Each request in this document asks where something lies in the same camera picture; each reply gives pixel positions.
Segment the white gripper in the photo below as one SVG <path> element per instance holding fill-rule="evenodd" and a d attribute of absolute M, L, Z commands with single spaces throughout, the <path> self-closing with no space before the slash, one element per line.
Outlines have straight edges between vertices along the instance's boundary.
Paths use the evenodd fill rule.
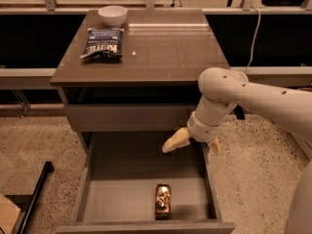
<path fill-rule="evenodd" d="M 216 137 L 220 131 L 221 122 L 222 116 L 219 114 L 209 114 L 205 119 L 200 119 L 193 111 L 187 121 L 187 128 L 180 128 L 167 139 L 163 144 L 162 151 L 169 153 L 187 146 L 190 144 L 190 137 L 192 137 L 198 142 L 208 142 L 210 149 L 218 154 L 220 144 Z"/>

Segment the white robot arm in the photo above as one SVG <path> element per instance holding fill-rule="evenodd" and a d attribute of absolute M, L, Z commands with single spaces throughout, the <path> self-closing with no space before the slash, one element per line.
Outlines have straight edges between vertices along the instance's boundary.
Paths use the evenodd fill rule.
<path fill-rule="evenodd" d="M 252 83 L 239 71 L 209 68 L 201 100 L 164 152 L 204 142 L 233 234 L 312 234 L 312 97 Z"/>

